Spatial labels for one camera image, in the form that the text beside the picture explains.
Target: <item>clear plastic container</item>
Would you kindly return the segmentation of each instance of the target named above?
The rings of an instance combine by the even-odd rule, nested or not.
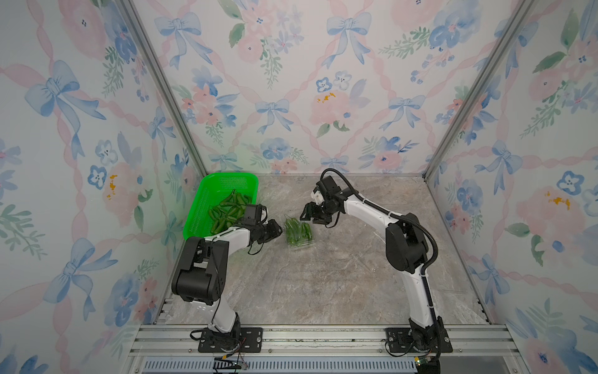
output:
[[[307,221],[288,217],[284,224],[286,244],[290,249],[304,248],[313,244],[312,225]]]

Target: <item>marble floor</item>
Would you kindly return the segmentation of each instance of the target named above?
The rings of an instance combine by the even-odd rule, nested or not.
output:
[[[299,217],[316,181],[317,177],[260,177],[258,203],[268,207],[269,218],[282,226],[285,214]],[[419,177],[349,177],[349,181],[387,209],[416,214],[432,233],[440,250],[428,271],[432,297],[444,322],[487,323],[424,181]],[[255,256],[241,250],[229,257],[224,295],[242,324],[408,323],[401,277],[386,260],[385,244],[372,228],[341,215],[336,227],[312,224],[312,230],[316,243],[311,247],[291,250],[281,236]],[[207,323],[190,303],[173,298],[166,323]]]

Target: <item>floral wallpaper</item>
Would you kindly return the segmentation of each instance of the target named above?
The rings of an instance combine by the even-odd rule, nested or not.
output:
[[[133,2],[209,171],[421,174],[518,0]]]
[[[428,179],[534,374],[598,373],[597,16],[539,1]]]
[[[119,372],[199,178],[114,3],[3,2],[0,25],[0,373]]]

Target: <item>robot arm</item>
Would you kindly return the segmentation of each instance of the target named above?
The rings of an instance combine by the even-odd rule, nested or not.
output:
[[[337,173],[348,187],[342,190],[331,176],[324,177],[329,171]],[[446,331],[442,318],[437,318],[426,271],[438,256],[438,248],[417,217],[412,213],[395,213],[372,203],[335,169],[324,170],[312,192],[312,199],[313,202],[305,205],[301,220],[313,219],[316,224],[330,224],[334,214],[349,214],[367,223],[385,238],[386,258],[400,272],[407,292],[413,346],[422,351],[438,346],[437,337],[446,336]],[[427,257],[426,237],[433,247],[430,259]]]
[[[280,225],[268,220],[262,205],[248,204],[237,225],[206,238],[188,238],[172,279],[172,293],[197,306],[210,321],[206,336],[222,343],[219,347],[225,352],[239,343],[240,334],[239,316],[222,296],[228,257],[254,242],[263,244],[282,234]]]

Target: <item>wire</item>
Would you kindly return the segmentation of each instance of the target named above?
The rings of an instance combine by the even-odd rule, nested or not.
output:
[[[415,344],[415,340],[411,341],[411,344],[409,344],[409,348],[407,348],[407,350],[405,351],[405,353],[400,354],[400,355],[396,355],[396,354],[392,354],[390,353],[390,351],[388,350],[388,345],[389,345],[389,341],[387,340],[386,343],[384,343],[384,349],[386,349],[386,352],[391,355],[392,357],[403,357],[406,354],[409,353],[409,351],[413,348],[413,345]]]
[[[258,251],[256,253],[251,253],[251,247],[253,247],[253,243],[251,243],[251,245],[249,246],[249,251],[247,251],[247,254],[255,256],[256,254],[261,252],[261,249],[264,248],[264,243],[262,243],[262,246],[258,249]]]
[[[333,228],[334,226],[336,226],[336,224],[338,223],[338,218],[339,218],[339,217],[340,217],[340,211],[338,211],[338,214],[337,214],[337,219],[336,219],[336,221],[334,222],[334,224],[333,224],[332,226],[330,226],[330,227],[328,227],[328,226],[324,226],[324,227],[326,227],[327,229],[332,229],[332,228]]]

